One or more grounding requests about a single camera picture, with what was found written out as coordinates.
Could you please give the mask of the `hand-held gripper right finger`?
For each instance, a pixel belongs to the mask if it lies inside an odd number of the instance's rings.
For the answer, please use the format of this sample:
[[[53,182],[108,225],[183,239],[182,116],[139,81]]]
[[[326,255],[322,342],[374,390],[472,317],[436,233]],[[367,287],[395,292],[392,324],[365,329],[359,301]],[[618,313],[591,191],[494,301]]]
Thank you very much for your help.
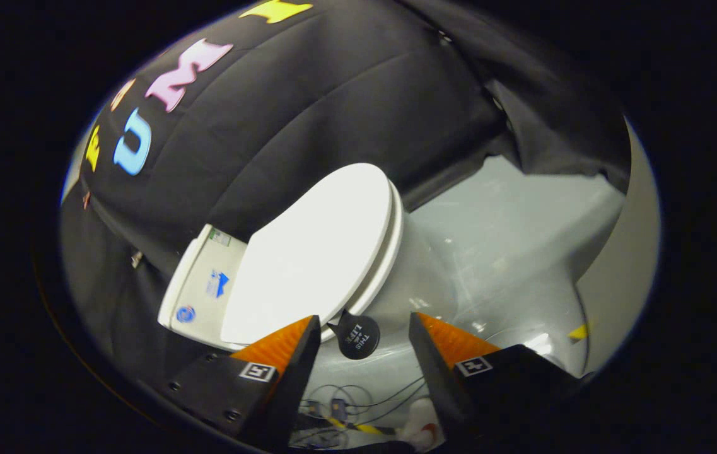
[[[551,414],[583,387],[522,343],[498,347],[426,313],[413,312],[408,339],[448,446],[506,446],[548,428]]]

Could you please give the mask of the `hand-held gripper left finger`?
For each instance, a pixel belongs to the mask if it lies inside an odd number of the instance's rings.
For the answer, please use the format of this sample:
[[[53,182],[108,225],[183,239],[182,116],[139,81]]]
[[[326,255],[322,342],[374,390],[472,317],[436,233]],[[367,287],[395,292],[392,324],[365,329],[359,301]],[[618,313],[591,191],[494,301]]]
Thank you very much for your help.
[[[314,314],[237,352],[206,352],[168,379],[168,401],[235,445],[285,450],[320,339]]]

